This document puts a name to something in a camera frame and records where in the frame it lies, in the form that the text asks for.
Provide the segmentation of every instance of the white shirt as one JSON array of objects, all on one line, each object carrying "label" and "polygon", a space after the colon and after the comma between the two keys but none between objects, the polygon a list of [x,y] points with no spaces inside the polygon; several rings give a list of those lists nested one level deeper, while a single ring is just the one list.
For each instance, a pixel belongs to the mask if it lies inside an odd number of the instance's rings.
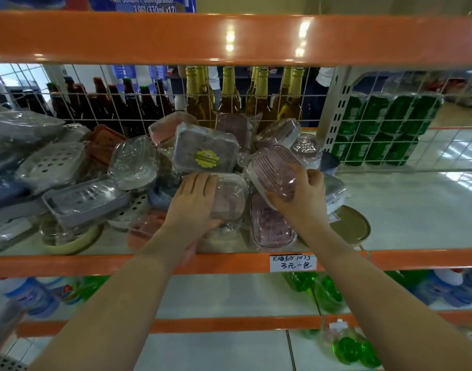
[{"label": "white shirt", "polygon": [[332,77],[334,75],[334,70],[335,68],[320,68],[319,74],[316,76],[315,80],[324,87],[330,87],[330,84],[332,83]]},{"label": "white shirt", "polygon": [[219,72],[217,71],[217,66],[208,67],[208,79],[212,89],[220,89]]}]

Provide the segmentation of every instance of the green beer can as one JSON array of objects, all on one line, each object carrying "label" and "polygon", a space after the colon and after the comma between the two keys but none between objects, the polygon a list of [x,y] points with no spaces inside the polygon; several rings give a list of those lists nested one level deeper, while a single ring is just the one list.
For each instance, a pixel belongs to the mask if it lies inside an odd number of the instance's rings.
[{"label": "green beer can", "polygon": [[380,165],[385,161],[385,156],[387,156],[388,151],[392,147],[392,141],[394,135],[380,132],[376,135],[371,147],[366,154],[364,161],[372,165]]},{"label": "green beer can", "polygon": [[346,157],[345,164],[353,165],[353,166],[360,166],[364,158],[370,148],[372,137],[370,136],[362,136],[360,134],[356,134],[351,143],[351,147],[349,149],[348,156]]},{"label": "green beer can", "polygon": [[417,136],[401,135],[392,143],[392,147],[385,157],[385,162],[399,167],[405,165],[418,142],[419,138]]},{"label": "green beer can", "polygon": [[442,106],[443,98],[435,93],[424,93],[413,103],[413,110],[404,122],[401,132],[410,136],[423,135]]},{"label": "green beer can", "polygon": [[331,153],[341,162],[344,161],[348,155],[349,148],[351,147],[351,139],[351,136],[335,137],[335,142]]},{"label": "green beer can", "polygon": [[338,134],[341,136],[352,136],[359,125],[364,108],[366,106],[367,96],[360,92],[352,92],[348,105],[344,110],[342,122],[339,126]]},{"label": "green beer can", "polygon": [[393,96],[392,103],[380,126],[380,131],[387,134],[397,134],[400,132],[403,122],[413,110],[415,94],[401,93]]},{"label": "green beer can", "polygon": [[366,105],[362,120],[358,126],[358,134],[374,137],[387,114],[392,96],[387,93],[374,92]]}]

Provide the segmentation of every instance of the right hand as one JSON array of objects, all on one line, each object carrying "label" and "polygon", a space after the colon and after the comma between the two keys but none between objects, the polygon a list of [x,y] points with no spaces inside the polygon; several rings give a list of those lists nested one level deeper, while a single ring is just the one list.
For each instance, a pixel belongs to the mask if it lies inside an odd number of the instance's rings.
[{"label": "right hand", "polygon": [[328,228],[327,206],[325,204],[325,185],[323,173],[315,169],[306,170],[298,164],[290,164],[296,174],[296,192],[290,202],[274,192],[267,191],[267,198],[288,224],[299,234],[317,226]]}]

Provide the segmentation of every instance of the price tag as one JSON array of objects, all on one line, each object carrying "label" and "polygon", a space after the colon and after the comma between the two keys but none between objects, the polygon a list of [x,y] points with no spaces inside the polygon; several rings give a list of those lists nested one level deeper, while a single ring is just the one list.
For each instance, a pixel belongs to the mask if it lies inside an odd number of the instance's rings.
[{"label": "price tag", "polygon": [[304,254],[270,256],[270,272],[302,272],[316,270],[316,256]]}]

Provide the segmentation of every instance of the person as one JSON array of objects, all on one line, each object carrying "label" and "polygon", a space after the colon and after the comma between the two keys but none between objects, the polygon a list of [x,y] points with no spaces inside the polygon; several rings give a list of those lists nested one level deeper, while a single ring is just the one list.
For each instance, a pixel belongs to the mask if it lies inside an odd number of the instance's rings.
[{"label": "person", "polygon": [[[472,370],[472,341],[331,229],[323,174],[291,168],[294,199],[267,196],[334,280],[384,368]],[[66,324],[29,371],[134,368],[174,267],[188,245],[220,224],[210,219],[217,179],[209,173],[184,178],[165,224]]]}]

